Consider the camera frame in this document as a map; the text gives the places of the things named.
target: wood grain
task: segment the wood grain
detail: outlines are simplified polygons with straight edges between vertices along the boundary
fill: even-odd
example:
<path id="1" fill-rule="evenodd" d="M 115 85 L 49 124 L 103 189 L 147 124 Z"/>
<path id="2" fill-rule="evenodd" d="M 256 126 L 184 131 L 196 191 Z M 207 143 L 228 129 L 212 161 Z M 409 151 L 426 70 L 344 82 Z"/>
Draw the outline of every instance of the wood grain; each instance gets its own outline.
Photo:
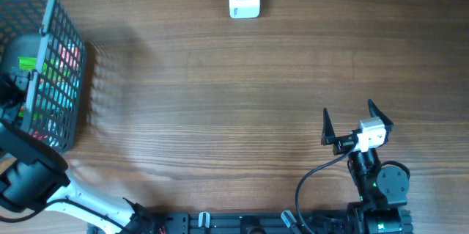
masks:
<path id="1" fill-rule="evenodd" d="M 76 146 L 81 179 L 163 211 L 294 208 L 295 187 L 333 158 L 337 134 L 368 116 L 395 122 L 382 160 L 412 171 L 416 233 L 469 228 L 468 0 L 62 0 L 89 41 Z M 304 209 L 358 194 L 344 162 L 308 180 Z M 1 233 L 84 233 L 43 213 Z"/>

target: basket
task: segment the basket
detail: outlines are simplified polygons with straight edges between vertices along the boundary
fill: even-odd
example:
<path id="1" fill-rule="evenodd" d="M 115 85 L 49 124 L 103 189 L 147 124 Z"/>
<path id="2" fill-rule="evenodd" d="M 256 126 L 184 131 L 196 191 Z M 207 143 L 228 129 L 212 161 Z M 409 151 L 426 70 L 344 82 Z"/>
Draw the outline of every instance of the basket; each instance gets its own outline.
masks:
<path id="1" fill-rule="evenodd" d="M 12 122 L 59 153 L 69 150 L 86 50 L 59 0 L 0 0 L 0 59 L 3 74 L 27 72 L 26 100 Z"/>

